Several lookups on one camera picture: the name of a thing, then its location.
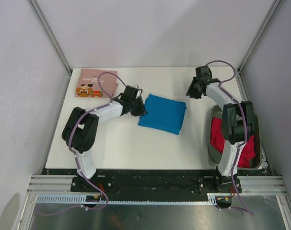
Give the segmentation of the pink printed t shirt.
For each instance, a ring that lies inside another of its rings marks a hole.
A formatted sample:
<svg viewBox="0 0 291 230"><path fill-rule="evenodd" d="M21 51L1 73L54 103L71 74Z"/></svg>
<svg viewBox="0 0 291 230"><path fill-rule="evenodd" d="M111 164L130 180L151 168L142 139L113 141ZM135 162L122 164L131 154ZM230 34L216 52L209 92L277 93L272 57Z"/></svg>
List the pink printed t shirt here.
<svg viewBox="0 0 291 230"><path fill-rule="evenodd" d="M81 69L77 81L75 97L108 98L113 96L118 88L117 71L99 69Z"/></svg>

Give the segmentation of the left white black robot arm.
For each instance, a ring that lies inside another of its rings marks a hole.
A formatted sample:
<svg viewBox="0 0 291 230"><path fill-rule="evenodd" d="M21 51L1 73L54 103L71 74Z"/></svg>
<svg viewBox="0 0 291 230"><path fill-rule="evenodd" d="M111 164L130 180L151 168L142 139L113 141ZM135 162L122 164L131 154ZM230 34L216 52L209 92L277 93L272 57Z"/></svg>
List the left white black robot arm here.
<svg viewBox="0 0 291 230"><path fill-rule="evenodd" d="M110 119L126 114L143 116L147 114L142 99L143 89L138 86L126 86L123 93L110 99L106 104L85 110L75 107L62 131L62 139L73 153L78 174L83 177L81 186L93 191L98 186L96 166L91 148L94 145L98 126Z"/></svg>

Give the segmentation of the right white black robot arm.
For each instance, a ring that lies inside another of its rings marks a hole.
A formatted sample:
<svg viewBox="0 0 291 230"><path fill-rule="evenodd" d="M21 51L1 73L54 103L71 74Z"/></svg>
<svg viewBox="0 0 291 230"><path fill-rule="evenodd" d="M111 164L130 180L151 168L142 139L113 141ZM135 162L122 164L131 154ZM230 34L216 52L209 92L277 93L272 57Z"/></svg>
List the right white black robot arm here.
<svg viewBox="0 0 291 230"><path fill-rule="evenodd" d="M253 135L254 108L250 101L240 101L228 92L222 81L214 79L208 66L196 68L196 76L186 92L193 99L202 96L211 98L222 110L221 132L224 138L223 153L216 167L217 177L213 187L225 192L231 187L238 193L239 183L235 181L241 153Z"/></svg>

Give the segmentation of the blue t shirt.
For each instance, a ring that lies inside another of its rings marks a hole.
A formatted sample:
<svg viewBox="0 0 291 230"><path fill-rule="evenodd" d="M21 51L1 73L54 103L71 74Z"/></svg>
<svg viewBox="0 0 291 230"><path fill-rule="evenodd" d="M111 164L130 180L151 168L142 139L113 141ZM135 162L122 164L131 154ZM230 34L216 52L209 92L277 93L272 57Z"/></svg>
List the blue t shirt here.
<svg viewBox="0 0 291 230"><path fill-rule="evenodd" d="M185 117L186 103L150 94L145 101L146 115L138 125L178 135Z"/></svg>

